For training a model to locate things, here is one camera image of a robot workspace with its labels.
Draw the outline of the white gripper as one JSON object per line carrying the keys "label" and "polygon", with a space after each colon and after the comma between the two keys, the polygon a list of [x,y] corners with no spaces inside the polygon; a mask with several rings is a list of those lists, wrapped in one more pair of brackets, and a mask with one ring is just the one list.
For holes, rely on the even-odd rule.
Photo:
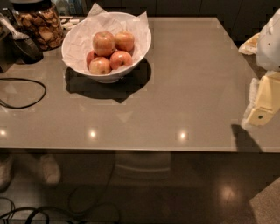
{"label": "white gripper", "polygon": [[264,126],[280,109],[280,9],[262,28],[255,57],[256,64],[268,72],[250,82],[248,106],[241,121],[243,129]]}

